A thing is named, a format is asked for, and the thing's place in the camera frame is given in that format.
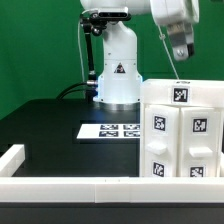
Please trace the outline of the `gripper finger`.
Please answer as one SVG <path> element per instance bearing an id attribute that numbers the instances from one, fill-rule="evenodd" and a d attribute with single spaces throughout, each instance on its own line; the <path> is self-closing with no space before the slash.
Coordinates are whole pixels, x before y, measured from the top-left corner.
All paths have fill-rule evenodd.
<path id="1" fill-rule="evenodd" d="M 167 27 L 174 59 L 187 60 L 194 55 L 194 31 L 190 23 L 179 22 Z"/>

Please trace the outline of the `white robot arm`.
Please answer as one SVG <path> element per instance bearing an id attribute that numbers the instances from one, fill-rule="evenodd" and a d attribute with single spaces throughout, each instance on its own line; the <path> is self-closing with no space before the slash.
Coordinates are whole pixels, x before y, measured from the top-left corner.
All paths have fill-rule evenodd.
<path id="1" fill-rule="evenodd" d="M 194 54 L 193 25 L 199 21 L 199 0 L 80 0 L 89 15 L 80 17 L 87 51 L 91 37 L 103 38 L 104 69 L 95 73 L 88 56 L 89 79 L 96 88 L 93 101 L 114 110 L 130 110 L 140 101 L 142 76 L 137 70 L 137 36 L 124 23 L 134 15 L 151 14 L 154 23 L 166 27 L 172 60 L 183 61 Z"/>

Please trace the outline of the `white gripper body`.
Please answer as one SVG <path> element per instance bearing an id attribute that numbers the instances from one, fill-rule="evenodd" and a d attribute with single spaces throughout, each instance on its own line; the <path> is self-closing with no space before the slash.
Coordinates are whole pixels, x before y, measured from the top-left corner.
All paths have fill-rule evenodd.
<path id="1" fill-rule="evenodd" d="M 179 22 L 199 22 L 199 0 L 150 0 L 154 22 L 167 26 Z"/>

